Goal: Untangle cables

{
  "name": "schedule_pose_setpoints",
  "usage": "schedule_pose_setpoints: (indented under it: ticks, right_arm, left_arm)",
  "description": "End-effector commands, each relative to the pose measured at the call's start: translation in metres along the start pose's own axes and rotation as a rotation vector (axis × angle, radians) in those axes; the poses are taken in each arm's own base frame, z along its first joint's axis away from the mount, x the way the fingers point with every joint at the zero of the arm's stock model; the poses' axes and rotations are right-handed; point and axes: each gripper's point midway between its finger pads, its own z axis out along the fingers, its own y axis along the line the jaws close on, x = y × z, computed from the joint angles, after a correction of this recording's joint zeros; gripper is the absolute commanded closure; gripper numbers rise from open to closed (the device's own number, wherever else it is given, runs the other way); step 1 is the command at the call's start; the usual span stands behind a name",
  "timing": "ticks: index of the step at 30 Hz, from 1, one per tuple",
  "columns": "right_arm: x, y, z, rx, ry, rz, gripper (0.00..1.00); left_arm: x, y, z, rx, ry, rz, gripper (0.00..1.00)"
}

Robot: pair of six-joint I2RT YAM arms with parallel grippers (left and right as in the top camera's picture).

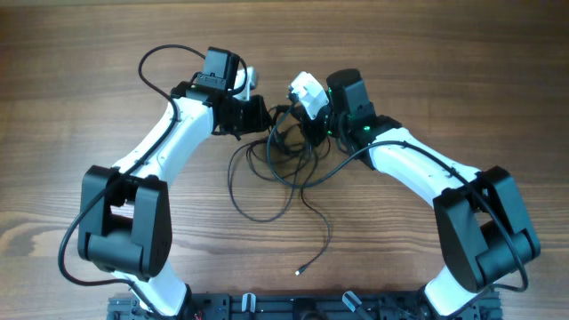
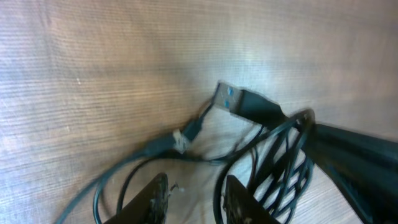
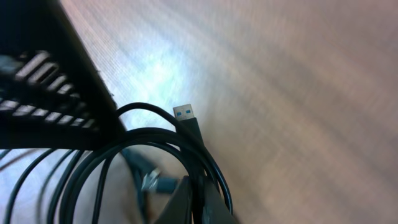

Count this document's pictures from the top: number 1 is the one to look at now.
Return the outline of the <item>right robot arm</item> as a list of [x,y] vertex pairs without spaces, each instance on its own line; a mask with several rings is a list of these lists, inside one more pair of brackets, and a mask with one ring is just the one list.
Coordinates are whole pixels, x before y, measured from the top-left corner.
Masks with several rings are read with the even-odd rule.
[[320,84],[300,72],[289,91],[299,100],[295,115],[313,145],[336,138],[350,160],[398,180],[435,213],[444,267],[420,291],[432,316],[451,319],[517,272],[541,243],[513,176],[494,166],[481,171],[442,155],[417,140],[401,123],[379,116],[355,68],[329,75]]

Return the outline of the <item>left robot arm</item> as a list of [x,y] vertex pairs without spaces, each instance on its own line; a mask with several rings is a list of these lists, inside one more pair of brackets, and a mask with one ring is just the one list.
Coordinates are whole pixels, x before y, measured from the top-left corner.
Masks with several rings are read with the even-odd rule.
[[196,148],[213,135],[263,132],[270,125],[264,100],[252,95],[255,72],[237,54],[211,47],[204,67],[165,95],[166,111],[127,156],[111,167],[92,166],[84,175],[80,213],[58,253],[61,274],[73,233],[77,252],[126,284],[152,319],[197,319],[189,286],[172,270],[172,216],[169,188]]

